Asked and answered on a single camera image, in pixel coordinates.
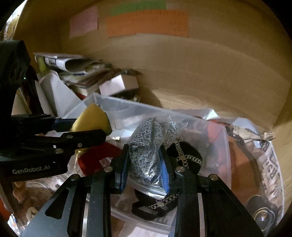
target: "red object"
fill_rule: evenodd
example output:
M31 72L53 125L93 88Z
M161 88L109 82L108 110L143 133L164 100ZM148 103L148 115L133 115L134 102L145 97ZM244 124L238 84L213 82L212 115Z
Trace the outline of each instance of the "red object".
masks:
M104 142L100 146L90 148L86 153L84 153L78 159L78 164L84 173L84 175L93 175L99 169L102 169L100 160L107 157L117 157L120 156L122 150L118 147Z

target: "cardboard box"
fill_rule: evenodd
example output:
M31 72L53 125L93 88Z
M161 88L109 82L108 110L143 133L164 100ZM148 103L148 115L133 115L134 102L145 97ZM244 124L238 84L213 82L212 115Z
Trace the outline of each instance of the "cardboard box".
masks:
M101 95L115 95L117 93L139 88L135 76L118 75L99 86Z

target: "black fabric item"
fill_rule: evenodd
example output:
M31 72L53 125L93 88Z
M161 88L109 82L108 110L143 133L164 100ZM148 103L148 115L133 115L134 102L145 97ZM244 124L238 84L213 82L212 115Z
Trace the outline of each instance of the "black fabric item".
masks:
M166 152L169 157L176 158L180 166L190 169L196 175L198 174L202 164L202 156L189 143L177 140ZM157 200L138 190L135 190L135 195L139 201L132 204L132 213L147 221L165 216L178 205L177 194L166 196L163 200Z

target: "orange paper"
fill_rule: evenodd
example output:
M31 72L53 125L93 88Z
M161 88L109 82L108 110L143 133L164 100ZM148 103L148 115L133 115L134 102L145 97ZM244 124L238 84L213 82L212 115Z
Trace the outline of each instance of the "orange paper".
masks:
M182 10L145 10L107 18L108 36L166 34L188 37L188 15Z

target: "yellow object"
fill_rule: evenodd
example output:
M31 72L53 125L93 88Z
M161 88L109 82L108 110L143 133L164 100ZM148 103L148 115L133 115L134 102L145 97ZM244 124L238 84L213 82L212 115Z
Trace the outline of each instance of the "yellow object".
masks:
M90 104L76 119L71 132L102 129L106 135L112 133L107 114L96 104Z

